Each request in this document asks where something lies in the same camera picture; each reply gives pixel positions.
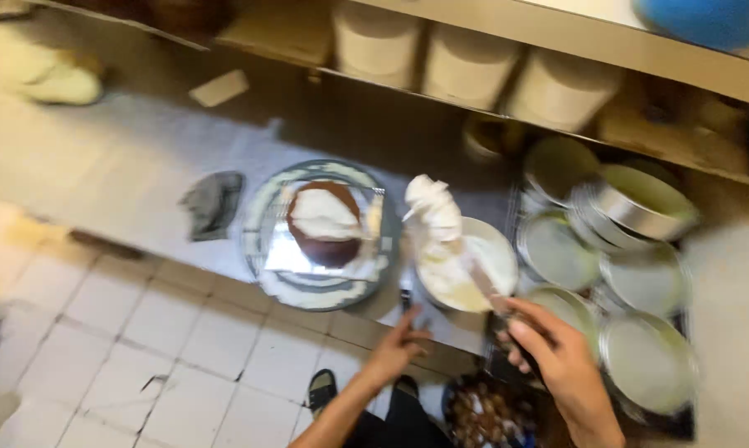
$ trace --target whipped cream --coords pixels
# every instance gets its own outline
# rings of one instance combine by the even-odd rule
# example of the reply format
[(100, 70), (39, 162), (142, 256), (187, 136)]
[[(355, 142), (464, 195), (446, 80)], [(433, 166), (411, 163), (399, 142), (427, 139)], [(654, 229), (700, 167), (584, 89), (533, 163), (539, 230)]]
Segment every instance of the whipped cream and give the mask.
[(295, 198), (292, 223), (305, 236), (318, 241), (360, 239), (361, 225), (352, 211), (328, 190), (302, 190)]
[(446, 187), (446, 183), (419, 175), (405, 192), (410, 211), (421, 219), (434, 241), (458, 241), (463, 235), (463, 216)]

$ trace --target foot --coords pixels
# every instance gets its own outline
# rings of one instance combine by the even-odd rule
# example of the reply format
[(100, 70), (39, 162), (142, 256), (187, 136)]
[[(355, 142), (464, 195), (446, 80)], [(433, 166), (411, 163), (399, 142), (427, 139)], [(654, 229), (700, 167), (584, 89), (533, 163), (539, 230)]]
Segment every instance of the foot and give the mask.
[(415, 399), (419, 399), (419, 385), (413, 377), (408, 375), (400, 376), (394, 383), (394, 389), (405, 392)]
[(319, 417), (322, 410), (339, 394), (336, 387), (336, 377), (328, 369), (316, 372), (311, 378), (309, 386), (309, 409), (314, 419)]

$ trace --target gray cloth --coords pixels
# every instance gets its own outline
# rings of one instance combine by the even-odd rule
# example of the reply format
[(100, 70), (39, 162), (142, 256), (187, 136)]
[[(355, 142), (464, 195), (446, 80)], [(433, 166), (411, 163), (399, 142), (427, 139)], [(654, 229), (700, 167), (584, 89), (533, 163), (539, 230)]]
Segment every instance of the gray cloth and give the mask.
[(236, 171), (214, 173), (192, 186), (179, 201), (191, 215), (190, 240), (227, 239), (243, 187), (244, 177)]

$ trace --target black pants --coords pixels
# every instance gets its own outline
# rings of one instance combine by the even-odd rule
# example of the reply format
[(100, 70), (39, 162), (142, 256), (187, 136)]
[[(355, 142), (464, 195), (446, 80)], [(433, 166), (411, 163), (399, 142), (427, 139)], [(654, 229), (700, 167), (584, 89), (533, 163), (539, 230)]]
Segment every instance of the black pants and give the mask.
[(344, 448), (454, 448), (419, 400), (394, 388), (386, 421), (364, 411)]

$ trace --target person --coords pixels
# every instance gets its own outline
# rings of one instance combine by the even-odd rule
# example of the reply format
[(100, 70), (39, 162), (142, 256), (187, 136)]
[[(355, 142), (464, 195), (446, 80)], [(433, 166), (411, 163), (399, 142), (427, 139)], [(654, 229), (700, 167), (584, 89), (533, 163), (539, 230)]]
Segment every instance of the person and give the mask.
[[(623, 448), (624, 435), (585, 337), (540, 305), (517, 298), (500, 300), (507, 300), (508, 307), (545, 330), (544, 337), (523, 321), (513, 319), (508, 323), (509, 334), (499, 338), (512, 338), (537, 360), (576, 446)], [(410, 327), (418, 313), (418, 306), (405, 313), (341, 393), (336, 390), (332, 372), (325, 369), (314, 375), (309, 386), (314, 422), (289, 448), (453, 448), (421, 408), (416, 382), (400, 376), (411, 360), (427, 354), (419, 342), (431, 334)], [(547, 337), (554, 344), (549, 344)], [(511, 351), (508, 359), (522, 372), (529, 372), (518, 350)], [(366, 407), (393, 380), (389, 411), (381, 420)]]

